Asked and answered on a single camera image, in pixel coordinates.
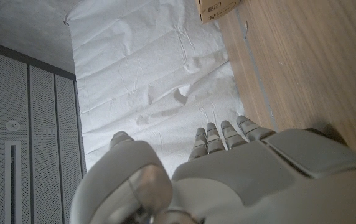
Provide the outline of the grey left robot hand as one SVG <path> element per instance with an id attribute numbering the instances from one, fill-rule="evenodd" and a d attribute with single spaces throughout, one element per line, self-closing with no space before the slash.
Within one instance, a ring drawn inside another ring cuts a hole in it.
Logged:
<path id="1" fill-rule="evenodd" d="M 356 152 L 317 129 L 275 132 L 245 116 L 199 128 L 168 175 L 117 132 L 78 186 L 72 223 L 356 223 Z"/>

